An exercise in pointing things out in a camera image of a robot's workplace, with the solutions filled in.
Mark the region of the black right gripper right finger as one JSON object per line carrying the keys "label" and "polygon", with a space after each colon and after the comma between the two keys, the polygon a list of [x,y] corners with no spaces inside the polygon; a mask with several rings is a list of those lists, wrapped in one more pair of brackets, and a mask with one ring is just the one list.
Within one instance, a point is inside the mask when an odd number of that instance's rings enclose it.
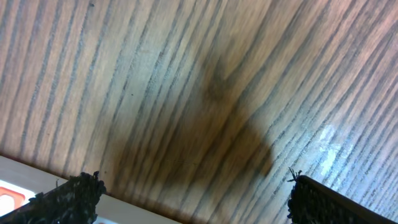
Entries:
{"label": "black right gripper right finger", "polygon": [[294,186],[287,218],[294,224],[397,224],[323,184],[289,169]]}

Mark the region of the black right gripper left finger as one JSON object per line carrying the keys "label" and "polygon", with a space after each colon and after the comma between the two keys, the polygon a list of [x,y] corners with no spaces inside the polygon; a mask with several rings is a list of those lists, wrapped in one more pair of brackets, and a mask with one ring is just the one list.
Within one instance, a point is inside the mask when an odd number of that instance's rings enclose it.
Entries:
{"label": "black right gripper left finger", "polygon": [[29,199],[29,203],[1,217],[1,223],[93,224],[98,217],[96,206],[106,187],[99,180],[99,172],[86,172],[71,176],[62,185],[46,194],[41,192]]}

